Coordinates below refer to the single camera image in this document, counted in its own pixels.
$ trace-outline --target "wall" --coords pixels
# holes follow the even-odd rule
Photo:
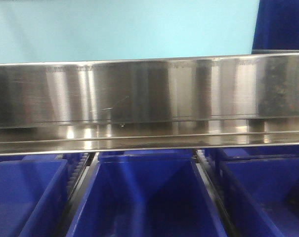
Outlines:
[[[0,1],[0,63],[250,53],[258,0]]]

